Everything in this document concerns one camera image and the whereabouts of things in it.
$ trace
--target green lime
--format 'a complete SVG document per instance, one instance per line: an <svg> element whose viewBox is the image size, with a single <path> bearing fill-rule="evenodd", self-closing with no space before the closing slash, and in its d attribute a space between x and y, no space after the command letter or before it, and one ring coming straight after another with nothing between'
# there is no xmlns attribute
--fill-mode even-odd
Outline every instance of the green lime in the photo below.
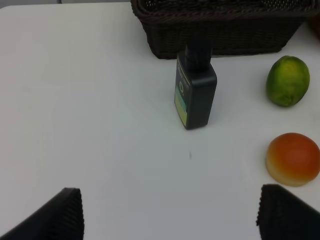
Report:
<svg viewBox="0 0 320 240"><path fill-rule="evenodd" d="M273 64L266 80L266 95L275 104L289 107L306 94L310 83L307 65L295 56L283 56Z"/></svg>

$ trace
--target wicker basket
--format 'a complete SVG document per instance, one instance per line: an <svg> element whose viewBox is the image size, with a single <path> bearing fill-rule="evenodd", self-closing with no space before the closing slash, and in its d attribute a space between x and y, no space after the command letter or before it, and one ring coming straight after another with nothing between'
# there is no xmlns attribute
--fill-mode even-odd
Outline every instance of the wicker basket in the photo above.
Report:
<svg viewBox="0 0 320 240"><path fill-rule="evenodd" d="M175 59L194 35L212 41L213 55L280 51L319 0L131 0L151 51Z"/></svg>

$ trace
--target black bottle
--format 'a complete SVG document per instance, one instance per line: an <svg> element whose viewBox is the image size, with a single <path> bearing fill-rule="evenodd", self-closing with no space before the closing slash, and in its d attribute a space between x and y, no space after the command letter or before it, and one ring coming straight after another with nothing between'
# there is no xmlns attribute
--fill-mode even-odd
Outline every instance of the black bottle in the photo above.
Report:
<svg viewBox="0 0 320 240"><path fill-rule="evenodd" d="M174 103L185 129L208 124L217 87L217 75L210 64L211 43L200 37L177 55Z"/></svg>

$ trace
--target bottle cap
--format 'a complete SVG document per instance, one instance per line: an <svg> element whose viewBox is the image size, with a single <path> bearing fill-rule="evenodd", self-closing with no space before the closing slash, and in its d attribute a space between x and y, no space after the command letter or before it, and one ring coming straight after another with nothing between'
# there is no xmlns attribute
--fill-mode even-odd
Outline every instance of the bottle cap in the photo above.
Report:
<svg viewBox="0 0 320 240"><path fill-rule="evenodd" d="M191 72L205 71L210 66L211 56L211 42L203 37L194 37L185 47L185 67Z"/></svg>

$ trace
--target white table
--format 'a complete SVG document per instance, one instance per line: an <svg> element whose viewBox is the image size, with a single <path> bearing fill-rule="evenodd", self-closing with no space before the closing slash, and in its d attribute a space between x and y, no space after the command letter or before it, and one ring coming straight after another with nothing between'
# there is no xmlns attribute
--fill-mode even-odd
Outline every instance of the white table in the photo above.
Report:
<svg viewBox="0 0 320 240"><path fill-rule="evenodd" d="M130 3L6 7L0 36L0 235L78 187L85 240L258 240L269 142L320 144L320 42L306 27L280 53L213 58L210 120L191 131L176 62L153 56ZM286 109L264 92L284 55L311 74ZM320 209L320 176L287 188Z"/></svg>

